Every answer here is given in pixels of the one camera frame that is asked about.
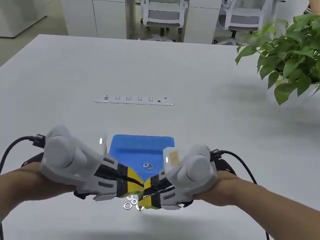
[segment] power strip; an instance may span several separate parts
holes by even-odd
[[[135,105],[161,105],[174,106],[166,96],[130,96],[130,95],[105,95],[100,100],[94,101],[99,104],[135,104]]]

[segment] hand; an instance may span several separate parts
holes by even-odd
[[[21,179],[17,183],[17,188],[22,191],[24,201],[50,199],[75,190],[74,186],[53,182],[43,176],[38,162],[25,165],[14,172]]]
[[[218,171],[218,176],[218,182],[211,189],[195,195],[194,199],[220,207],[234,205],[233,192],[242,180],[228,171]]]

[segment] table surface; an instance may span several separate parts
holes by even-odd
[[[107,133],[174,137],[237,153],[261,185],[320,209],[319,97],[299,108],[267,101],[257,56],[236,66],[232,46],[40,35],[0,68],[0,153],[16,138],[63,124],[97,151]],[[167,96],[175,106],[101,104],[105,94]],[[40,150],[23,142],[4,171]],[[237,174],[243,167],[225,158]],[[235,207],[197,201],[179,211],[125,211],[124,199],[72,193],[25,202],[3,222],[25,240],[257,240],[263,229]]]

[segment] blue foam pad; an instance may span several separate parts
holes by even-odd
[[[175,140],[169,136],[115,135],[109,154],[146,181],[163,169],[163,150],[174,146]],[[144,168],[144,163],[152,164],[153,169]]]

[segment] green plant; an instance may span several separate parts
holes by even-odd
[[[313,94],[320,90],[320,16],[296,16],[290,26],[285,20],[276,23],[284,26],[283,35],[276,36],[275,24],[266,24],[246,36],[244,42],[248,45],[238,47],[235,61],[238,64],[242,57],[259,53],[258,73],[261,79],[268,76],[268,89],[276,86],[274,96],[281,105],[295,89],[298,96],[312,84]]]

